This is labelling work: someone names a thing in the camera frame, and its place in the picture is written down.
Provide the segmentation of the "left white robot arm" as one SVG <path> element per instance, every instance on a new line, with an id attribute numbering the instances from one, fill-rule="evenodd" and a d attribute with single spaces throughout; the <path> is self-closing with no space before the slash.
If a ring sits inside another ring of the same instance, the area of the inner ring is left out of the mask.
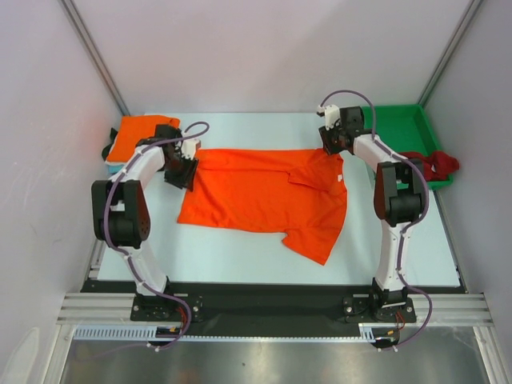
<path id="1" fill-rule="evenodd" d="M 192 191 L 199 160 L 200 137 L 210 126 L 191 134 L 190 127 L 156 126 L 155 134 L 142 138 L 120 171 L 91 186 L 94 234 L 115 251 L 129 269 L 142 296 L 152 296 L 149 310 L 157 318 L 171 318 L 177 301 L 171 296 L 170 281 L 149 245 L 151 219 L 145 189 L 158 173 L 164 182 Z"/>

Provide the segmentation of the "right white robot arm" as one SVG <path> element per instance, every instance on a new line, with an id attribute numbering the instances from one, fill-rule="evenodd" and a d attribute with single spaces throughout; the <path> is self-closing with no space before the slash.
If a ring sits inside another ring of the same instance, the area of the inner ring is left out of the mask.
<path id="1" fill-rule="evenodd" d="M 406 287 L 403 264 L 407 243 L 413 226 L 428 210 L 422 164 L 398 154 L 373 129 L 366 129 L 359 106 L 320 106 L 317 115 L 325 119 L 319 128 L 324 151 L 329 155 L 348 151 L 375 173 L 374 211 L 382 224 L 382 242 L 374 280 L 383 293 L 369 300 L 369 311 L 375 319 L 387 321 L 398 311 L 396 299 L 388 293 Z"/>

